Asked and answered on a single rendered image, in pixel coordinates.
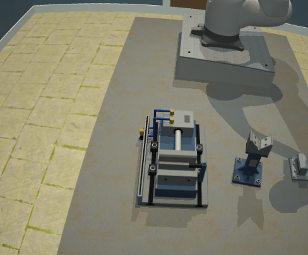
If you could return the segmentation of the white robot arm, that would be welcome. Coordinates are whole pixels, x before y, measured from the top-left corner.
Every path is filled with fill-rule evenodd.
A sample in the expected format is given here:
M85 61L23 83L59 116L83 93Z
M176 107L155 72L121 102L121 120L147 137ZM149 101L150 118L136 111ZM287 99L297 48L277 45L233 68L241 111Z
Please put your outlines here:
M239 32L247 26L277 27L292 15L290 0L207 0L204 24L192 27L203 47L244 50Z

